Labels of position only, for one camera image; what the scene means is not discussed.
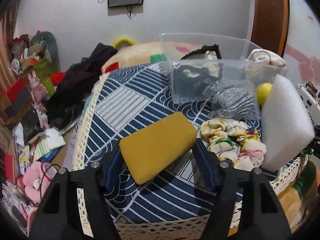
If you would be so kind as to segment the pink plush toy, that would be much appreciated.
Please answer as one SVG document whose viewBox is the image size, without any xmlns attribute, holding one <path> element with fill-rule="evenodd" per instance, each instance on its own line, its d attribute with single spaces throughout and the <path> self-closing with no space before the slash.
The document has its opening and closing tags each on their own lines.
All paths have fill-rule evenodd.
<svg viewBox="0 0 320 240">
<path fill-rule="evenodd" d="M 27 197 L 39 204 L 56 173 L 56 168 L 49 162 L 33 162 L 22 179 Z"/>
</svg>

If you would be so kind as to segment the yellow sponge block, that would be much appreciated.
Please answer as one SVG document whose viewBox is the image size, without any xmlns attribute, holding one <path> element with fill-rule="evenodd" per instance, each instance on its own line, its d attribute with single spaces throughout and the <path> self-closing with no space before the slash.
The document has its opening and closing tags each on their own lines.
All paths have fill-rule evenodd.
<svg viewBox="0 0 320 240">
<path fill-rule="evenodd" d="M 197 131 L 180 112 L 121 139 L 119 148 L 136 184 L 142 185 L 192 149 Z"/>
</svg>

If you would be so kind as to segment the blue patterned tablecloth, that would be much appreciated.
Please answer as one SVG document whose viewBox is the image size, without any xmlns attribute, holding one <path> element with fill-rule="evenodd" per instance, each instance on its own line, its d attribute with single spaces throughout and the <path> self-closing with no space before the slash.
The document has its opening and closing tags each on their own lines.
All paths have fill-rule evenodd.
<svg viewBox="0 0 320 240">
<path fill-rule="evenodd" d="M 262 110 L 224 117 L 215 100 L 177 98 L 161 63 L 104 74 L 78 131 L 72 167 L 100 164 L 103 205 L 80 216 L 119 239 L 288 239 L 276 180 L 314 139 L 299 94 L 276 75 Z"/>
</svg>

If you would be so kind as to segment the grey-green cushion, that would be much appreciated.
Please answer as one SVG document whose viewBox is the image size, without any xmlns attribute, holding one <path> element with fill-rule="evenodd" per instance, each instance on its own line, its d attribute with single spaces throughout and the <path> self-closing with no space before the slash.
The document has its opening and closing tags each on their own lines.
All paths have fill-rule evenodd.
<svg viewBox="0 0 320 240">
<path fill-rule="evenodd" d="M 49 62 L 56 62 L 58 59 L 58 48 L 55 36 L 49 31 L 38 32 L 29 42 L 28 56 L 43 55 Z"/>
</svg>

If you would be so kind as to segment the pink bunny doll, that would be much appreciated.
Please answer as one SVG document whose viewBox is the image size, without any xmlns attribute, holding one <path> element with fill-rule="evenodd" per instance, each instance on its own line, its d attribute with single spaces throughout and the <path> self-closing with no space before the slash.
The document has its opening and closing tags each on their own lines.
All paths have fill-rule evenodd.
<svg viewBox="0 0 320 240">
<path fill-rule="evenodd" d="M 33 101 L 33 107 L 40 113 L 45 113 L 46 109 L 42 104 L 42 99 L 48 96 L 48 91 L 46 87 L 40 82 L 34 70 L 29 73 L 27 77 L 29 80 L 29 88 Z"/>
</svg>

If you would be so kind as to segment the black clothing pile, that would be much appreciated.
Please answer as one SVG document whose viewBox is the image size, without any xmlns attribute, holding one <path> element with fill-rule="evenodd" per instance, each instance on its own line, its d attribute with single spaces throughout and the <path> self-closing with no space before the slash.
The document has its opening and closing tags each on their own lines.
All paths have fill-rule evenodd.
<svg viewBox="0 0 320 240">
<path fill-rule="evenodd" d="M 89 57 L 69 67 L 45 106 L 50 126 L 61 130 L 81 114 L 86 98 L 99 80 L 101 67 L 117 52 L 112 46 L 99 43 Z"/>
</svg>

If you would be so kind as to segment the grey striped knit cloth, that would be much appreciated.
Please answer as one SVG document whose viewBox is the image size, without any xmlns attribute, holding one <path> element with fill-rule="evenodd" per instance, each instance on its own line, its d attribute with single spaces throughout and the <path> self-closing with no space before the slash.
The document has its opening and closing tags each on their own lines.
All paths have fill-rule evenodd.
<svg viewBox="0 0 320 240">
<path fill-rule="evenodd" d="M 255 102 L 255 96 L 243 86 L 229 86 L 212 98 L 210 115 L 234 120 L 250 118 L 255 115 Z"/>
</svg>

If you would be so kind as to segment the yellow floral scrunchie cloth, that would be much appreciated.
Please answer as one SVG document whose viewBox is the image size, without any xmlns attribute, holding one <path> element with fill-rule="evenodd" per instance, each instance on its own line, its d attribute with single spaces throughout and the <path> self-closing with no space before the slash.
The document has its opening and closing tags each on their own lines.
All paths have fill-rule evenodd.
<svg viewBox="0 0 320 240">
<path fill-rule="evenodd" d="M 236 169 L 251 171 L 264 162 L 266 145 L 258 130 L 243 121 L 213 118 L 202 123 L 200 135 L 209 152 Z"/>
</svg>

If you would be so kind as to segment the yellow ball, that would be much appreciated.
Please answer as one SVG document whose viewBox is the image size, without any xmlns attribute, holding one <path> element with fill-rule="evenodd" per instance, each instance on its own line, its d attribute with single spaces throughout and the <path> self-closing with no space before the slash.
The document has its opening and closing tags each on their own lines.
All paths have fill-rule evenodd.
<svg viewBox="0 0 320 240">
<path fill-rule="evenodd" d="M 256 88 L 255 93 L 257 96 L 258 105 L 260 107 L 263 107 L 271 91 L 271 88 L 272 88 L 271 83 L 263 83 Z"/>
</svg>

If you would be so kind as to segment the black and cream fabric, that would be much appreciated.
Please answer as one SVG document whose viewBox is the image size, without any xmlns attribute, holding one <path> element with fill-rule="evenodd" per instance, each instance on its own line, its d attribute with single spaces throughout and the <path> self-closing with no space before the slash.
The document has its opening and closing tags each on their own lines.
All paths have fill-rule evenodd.
<svg viewBox="0 0 320 240">
<path fill-rule="evenodd" d="M 172 65 L 170 91 L 175 101 L 204 100 L 207 89 L 222 78 L 223 66 L 214 63 L 222 59 L 219 45 L 204 45 L 184 55 Z"/>
</svg>

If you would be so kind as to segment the white foam block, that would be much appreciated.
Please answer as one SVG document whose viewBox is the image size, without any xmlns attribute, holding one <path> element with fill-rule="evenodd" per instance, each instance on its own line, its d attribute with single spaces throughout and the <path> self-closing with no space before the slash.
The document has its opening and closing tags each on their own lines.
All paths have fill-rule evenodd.
<svg viewBox="0 0 320 240">
<path fill-rule="evenodd" d="M 304 103 L 292 82 L 276 75 L 261 110 L 262 142 L 266 145 L 262 168 L 279 170 L 300 154 L 315 137 Z"/>
</svg>

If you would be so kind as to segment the white cloth on bin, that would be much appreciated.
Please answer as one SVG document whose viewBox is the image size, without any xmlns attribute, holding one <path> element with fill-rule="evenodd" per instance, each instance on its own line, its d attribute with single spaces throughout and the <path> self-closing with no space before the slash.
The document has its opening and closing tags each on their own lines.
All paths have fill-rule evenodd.
<svg viewBox="0 0 320 240">
<path fill-rule="evenodd" d="M 246 61 L 276 66 L 279 68 L 286 66 L 286 61 L 281 56 L 266 49 L 253 49 Z"/>
</svg>

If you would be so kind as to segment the clear plastic storage bin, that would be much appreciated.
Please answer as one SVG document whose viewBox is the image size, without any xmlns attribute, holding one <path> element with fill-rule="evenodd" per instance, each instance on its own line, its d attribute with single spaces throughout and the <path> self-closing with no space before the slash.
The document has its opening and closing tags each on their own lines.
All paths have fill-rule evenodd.
<svg viewBox="0 0 320 240">
<path fill-rule="evenodd" d="M 163 33 L 173 103 L 209 102 L 209 116 L 260 118 L 256 88 L 286 75 L 285 61 L 255 43 L 229 36 Z"/>
</svg>

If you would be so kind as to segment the brown wooden door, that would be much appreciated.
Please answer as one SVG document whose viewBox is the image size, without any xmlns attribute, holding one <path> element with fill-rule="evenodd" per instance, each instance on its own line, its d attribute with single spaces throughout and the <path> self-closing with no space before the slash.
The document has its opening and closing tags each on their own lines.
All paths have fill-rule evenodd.
<svg viewBox="0 0 320 240">
<path fill-rule="evenodd" d="M 284 55 L 290 21 L 290 0 L 255 0 L 251 41 Z"/>
</svg>

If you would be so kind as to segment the large cream plush toy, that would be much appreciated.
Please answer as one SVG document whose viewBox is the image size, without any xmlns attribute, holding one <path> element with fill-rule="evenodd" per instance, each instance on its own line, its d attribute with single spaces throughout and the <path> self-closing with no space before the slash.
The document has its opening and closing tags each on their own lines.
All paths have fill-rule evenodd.
<svg viewBox="0 0 320 240">
<path fill-rule="evenodd" d="M 191 51 L 200 49 L 202 47 L 202 45 L 200 44 L 194 45 L 172 41 L 165 42 L 165 45 L 169 48 L 170 52 L 173 52 L 174 56 L 178 56 L 178 59 L 182 58 L 184 55 L 190 53 Z M 101 73 L 104 74 L 106 72 L 106 69 L 114 63 L 117 63 L 120 69 L 150 63 L 150 56 L 163 53 L 164 50 L 161 42 L 135 44 L 121 49 L 109 60 L 107 60 L 101 67 Z"/>
</svg>

